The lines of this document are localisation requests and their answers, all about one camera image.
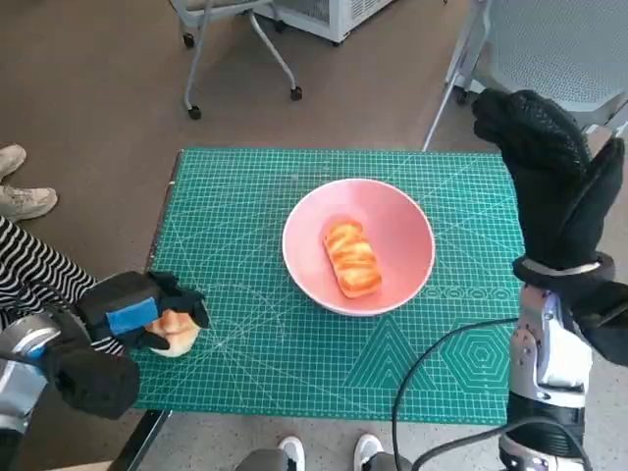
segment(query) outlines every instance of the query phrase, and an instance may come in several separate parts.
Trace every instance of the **striped sleeve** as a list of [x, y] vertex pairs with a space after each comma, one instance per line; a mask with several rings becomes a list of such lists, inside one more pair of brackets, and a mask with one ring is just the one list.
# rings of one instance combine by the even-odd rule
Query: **striped sleeve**
[[[46, 302], [60, 293], [74, 303], [96, 279], [65, 255], [0, 216], [0, 326], [43, 312]], [[120, 354], [113, 338], [95, 341], [98, 351]]]

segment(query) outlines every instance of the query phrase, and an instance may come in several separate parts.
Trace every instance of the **white sneaker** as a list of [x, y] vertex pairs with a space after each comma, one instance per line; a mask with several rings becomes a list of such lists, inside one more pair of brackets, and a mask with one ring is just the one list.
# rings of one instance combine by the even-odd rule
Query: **white sneaker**
[[0, 144], [0, 181], [13, 174], [26, 160], [26, 151], [18, 144]]
[[353, 471], [362, 471], [362, 466], [375, 454], [384, 451], [380, 439], [371, 434], [360, 437], [353, 453]]
[[57, 204], [52, 188], [13, 188], [0, 186], [0, 216], [12, 223], [43, 216]]
[[305, 471], [305, 450], [300, 439], [297, 437], [286, 437], [278, 447], [285, 451], [288, 458], [296, 463], [296, 471]]

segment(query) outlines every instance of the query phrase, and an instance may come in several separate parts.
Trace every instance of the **blue strap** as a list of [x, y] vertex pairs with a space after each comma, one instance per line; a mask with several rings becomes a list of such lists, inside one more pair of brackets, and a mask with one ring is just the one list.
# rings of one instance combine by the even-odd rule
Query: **blue strap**
[[137, 304], [107, 313], [109, 329], [114, 336], [134, 331], [157, 320], [157, 304], [153, 297], [148, 297]]

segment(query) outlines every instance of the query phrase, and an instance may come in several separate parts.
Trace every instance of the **white appliance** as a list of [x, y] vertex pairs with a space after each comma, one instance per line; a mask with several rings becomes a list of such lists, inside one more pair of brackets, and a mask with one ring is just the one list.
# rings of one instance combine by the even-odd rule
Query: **white appliance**
[[[351, 31], [393, 0], [276, 0], [281, 19], [288, 25], [340, 45]], [[269, 5], [255, 12], [273, 19]]]

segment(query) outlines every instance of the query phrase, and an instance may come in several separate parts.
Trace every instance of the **cutting mat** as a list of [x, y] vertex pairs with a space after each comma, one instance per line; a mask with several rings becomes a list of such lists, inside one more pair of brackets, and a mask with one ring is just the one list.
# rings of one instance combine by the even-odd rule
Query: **cutting mat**
[[[433, 275], [391, 314], [325, 311], [291, 281], [281, 249], [292, 207], [343, 178], [391, 183], [434, 229]], [[408, 367], [447, 331], [517, 313], [510, 263], [522, 252], [515, 197], [497, 155], [191, 148], [180, 157], [153, 269], [202, 290], [211, 329], [192, 352], [134, 355], [138, 407], [389, 419]], [[425, 364], [402, 420], [504, 420], [509, 329], [450, 340]]]

